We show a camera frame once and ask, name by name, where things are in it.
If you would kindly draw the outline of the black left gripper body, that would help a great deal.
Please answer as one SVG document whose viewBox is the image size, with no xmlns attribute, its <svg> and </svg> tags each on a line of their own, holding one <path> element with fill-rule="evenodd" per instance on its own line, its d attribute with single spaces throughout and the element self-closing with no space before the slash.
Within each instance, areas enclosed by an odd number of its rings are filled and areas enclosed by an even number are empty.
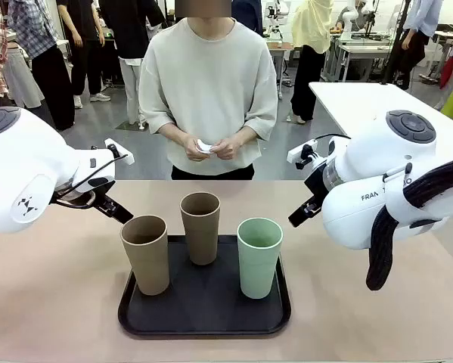
<svg viewBox="0 0 453 363">
<path fill-rule="evenodd" d="M 77 191 L 73 188 L 54 192 L 54 204 L 70 209 L 91 209 L 100 205 L 115 181 L 104 179 L 99 186 L 88 191 Z"/>
</svg>

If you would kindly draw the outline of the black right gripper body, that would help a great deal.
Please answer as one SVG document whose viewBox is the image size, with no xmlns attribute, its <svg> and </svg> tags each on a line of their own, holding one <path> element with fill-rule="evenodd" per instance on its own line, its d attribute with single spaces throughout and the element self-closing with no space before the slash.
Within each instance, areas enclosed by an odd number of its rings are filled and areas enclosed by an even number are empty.
<svg viewBox="0 0 453 363">
<path fill-rule="evenodd" d="M 323 201 L 329 193 L 329 189 L 324 182 L 324 170 L 326 165 L 319 165 L 314 168 L 311 174 L 304 181 L 312 196 L 310 201 Z"/>
</svg>

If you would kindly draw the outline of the person's left hand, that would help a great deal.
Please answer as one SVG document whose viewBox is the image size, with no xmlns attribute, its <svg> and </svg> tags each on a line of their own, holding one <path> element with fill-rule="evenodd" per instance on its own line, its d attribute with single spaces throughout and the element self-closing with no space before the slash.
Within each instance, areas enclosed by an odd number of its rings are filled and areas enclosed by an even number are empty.
<svg viewBox="0 0 453 363">
<path fill-rule="evenodd" d="M 241 142 L 235 136 L 231 136 L 213 145 L 210 151 L 221 160 L 233 160 L 240 147 Z"/>
</svg>

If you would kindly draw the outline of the person's right hand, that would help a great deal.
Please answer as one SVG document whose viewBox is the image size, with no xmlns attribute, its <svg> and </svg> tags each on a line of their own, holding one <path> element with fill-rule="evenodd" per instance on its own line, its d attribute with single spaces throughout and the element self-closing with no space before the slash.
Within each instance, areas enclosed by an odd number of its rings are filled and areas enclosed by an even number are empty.
<svg viewBox="0 0 453 363">
<path fill-rule="evenodd" d="M 190 161 L 201 162 L 209 158 L 208 154 L 199 151 L 197 139 L 189 134 L 184 134 L 181 138 L 182 147 L 185 149 L 187 158 Z"/>
</svg>

